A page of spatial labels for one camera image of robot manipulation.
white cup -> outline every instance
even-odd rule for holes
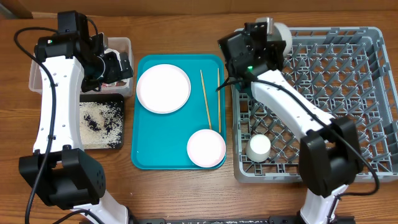
[[[246,145],[246,155],[254,162],[264,162],[271,151],[271,142],[263,134],[253,136]]]

wire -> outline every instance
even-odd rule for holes
[[[85,216],[87,216],[87,215],[91,216],[96,222],[98,222],[98,224],[104,224],[100,220],[100,218],[98,218],[94,213],[92,213],[90,210],[87,210],[87,209],[79,209],[79,210],[76,210],[74,212],[71,212],[68,215],[65,215],[64,217],[60,218],[58,221],[54,222],[53,224],[59,224],[59,223],[65,221],[65,220],[67,220],[68,218],[70,218],[70,217],[72,217],[72,216],[74,216],[76,214],[80,214],[80,213],[84,213]]]
[[[55,30],[55,29],[50,29],[50,28],[45,28],[45,27],[26,27],[26,28],[23,28],[23,29],[20,29],[19,31],[17,31],[15,33],[15,35],[14,35],[14,42],[20,48],[20,50],[23,51],[26,55],[28,55],[40,67],[42,67],[44,72],[47,74],[47,77],[49,78],[49,81],[50,81],[51,93],[52,93],[52,109],[51,109],[49,140],[48,140],[48,143],[47,143],[47,148],[45,150],[45,154],[44,154],[44,158],[43,158],[43,161],[42,161],[42,165],[40,166],[39,173],[37,173],[35,182],[34,182],[33,187],[32,187],[32,191],[30,193],[29,201],[28,201],[27,206],[26,206],[25,223],[29,223],[30,210],[32,208],[33,199],[34,199],[35,193],[37,191],[37,186],[39,185],[40,179],[41,179],[41,177],[43,175],[44,168],[47,166],[47,160],[49,158],[49,154],[50,154],[50,151],[51,151],[51,145],[52,145],[52,141],[53,141],[54,125],[55,125],[55,109],[56,109],[56,106],[57,106],[57,99],[55,97],[55,84],[54,84],[54,80],[51,77],[51,74],[50,74],[49,70],[43,65],[42,62],[37,60],[37,58],[35,58],[31,53],[29,53],[25,48],[23,48],[23,46],[18,41],[18,35],[20,33],[24,32],[24,31],[27,31],[27,30],[47,30],[47,31],[58,33],[58,31]]]
[[[93,25],[94,30],[95,30],[95,35],[98,35],[98,29],[97,29],[97,26],[95,25],[94,21],[92,19],[90,19],[89,17],[87,17],[87,20],[88,20],[88,22],[90,22]]]
[[[226,83],[226,85],[232,85],[232,84],[237,84],[237,83],[241,83],[241,82],[247,82],[247,83],[251,83],[251,82],[258,82],[258,83],[263,83],[266,85],[270,85],[273,87],[276,87],[280,90],[282,90],[283,92],[285,92],[286,94],[288,94],[290,97],[293,98],[293,100],[295,100],[302,108],[303,110],[305,110],[305,112],[308,113],[308,115],[311,116],[312,119],[314,119],[316,122],[318,122],[320,125],[322,125],[327,131],[329,131],[330,133],[332,133],[332,135],[334,135],[339,141],[341,141],[346,147],[348,147],[349,149],[352,150],[352,152],[355,154],[355,156],[360,159],[363,164],[369,169],[370,173],[372,173],[372,176],[374,178],[374,182],[375,182],[375,187],[372,191],[370,192],[347,192],[347,193],[342,193],[339,194],[335,197],[335,201],[334,201],[334,205],[336,205],[337,200],[339,200],[342,196],[368,196],[368,195],[373,195],[375,194],[379,189],[380,189],[380,181],[379,181],[379,177],[376,174],[376,171],[371,167],[371,165],[366,161],[366,159],[360,155],[347,141],[345,141],[345,139],[343,139],[339,134],[336,133],[336,131],[332,130],[329,128],[329,126],[327,126],[323,121],[321,121],[315,114],[313,114],[292,92],[286,90],[282,85],[278,85],[272,82],[267,82],[264,80],[259,80],[259,79],[255,79],[255,80],[233,80],[230,81],[228,83]]]

plastic container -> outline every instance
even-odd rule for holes
[[[290,28],[293,46],[285,79],[333,116],[356,121],[362,155],[382,182],[398,179],[397,90],[384,39],[375,27]],[[266,106],[233,87],[234,175],[240,182],[301,182],[300,144]],[[265,162],[251,161],[245,147],[253,134],[271,140]],[[373,182],[366,168],[356,182]]]
[[[131,64],[134,69],[134,56],[132,54],[131,42],[127,37],[110,37],[108,38],[108,45],[110,49],[117,50],[118,52],[127,52]],[[123,86],[103,86],[100,92],[89,91],[80,94],[111,94],[119,93],[124,97],[132,96],[132,78],[123,80],[126,84]],[[30,66],[29,89],[31,91],[42,94],[42,75],[40,67],[32,61]]]

clear plastic box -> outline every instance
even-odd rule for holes
[[[110,49],[117,50],[118,52],[127,52],[131,68],[134,69],[134,56],[132,54],[130,39],[127,37],[110,37],[108,38],[108,45]],[[121,86],[103,86],[100,92],[89,91],[81,94],[119,93],[124,97],[132,96],[132,78],[125,79],[123,82],[126,84]],[[32,61],[32,65],[30,66],[29,89],[42,94],[42,75],[39,66],[34,61]]]

white plate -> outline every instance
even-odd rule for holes
[[[141,75],[136,90],[145,109],[167,114],[177,111],[187,102],[191,82],[187,74],[175,65],[155,65]]]
[[[187,144],[188,157],[195,165],[205,168],[219,164],[224,159],[225,151],[223,137],[210,129],[193,133]]]

